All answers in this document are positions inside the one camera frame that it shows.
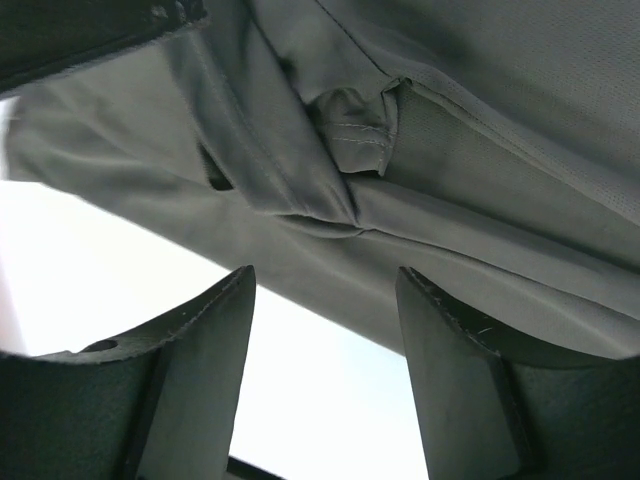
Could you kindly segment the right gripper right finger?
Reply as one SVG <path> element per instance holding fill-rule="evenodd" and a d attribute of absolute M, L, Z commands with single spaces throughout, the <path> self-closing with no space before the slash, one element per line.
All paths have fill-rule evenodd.
<path fill-rule="evenodd" d="M 433 479 L 635 479 L 639 361 L 520 332 L 411 268 L 396 299 Z"/>

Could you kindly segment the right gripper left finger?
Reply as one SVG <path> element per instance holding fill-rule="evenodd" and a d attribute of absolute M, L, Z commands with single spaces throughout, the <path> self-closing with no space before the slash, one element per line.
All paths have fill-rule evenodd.
<path fill-rule="evenodd" d="M 255 293 L 245 266 L 78 353 L 3 353 L 2 477 L 224 477 Z"/>

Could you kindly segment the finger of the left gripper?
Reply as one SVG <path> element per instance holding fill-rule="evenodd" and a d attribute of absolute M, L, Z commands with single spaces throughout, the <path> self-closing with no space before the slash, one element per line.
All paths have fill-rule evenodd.
<path fill-rule="evenodd" d="M 1 2 L 1 91 L 64 74 L 204 22 L 202 1 Z"/>

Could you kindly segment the dark grey t-shirt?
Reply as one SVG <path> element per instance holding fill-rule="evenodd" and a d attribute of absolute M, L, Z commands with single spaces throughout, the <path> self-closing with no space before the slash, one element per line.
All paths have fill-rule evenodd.
<path fill-rule="evenodd" d="M 397 270 L 534 337 L 639 351 L 635 1 L 209 1 L 25 89 L 8 175 L 400 350 Z"/>

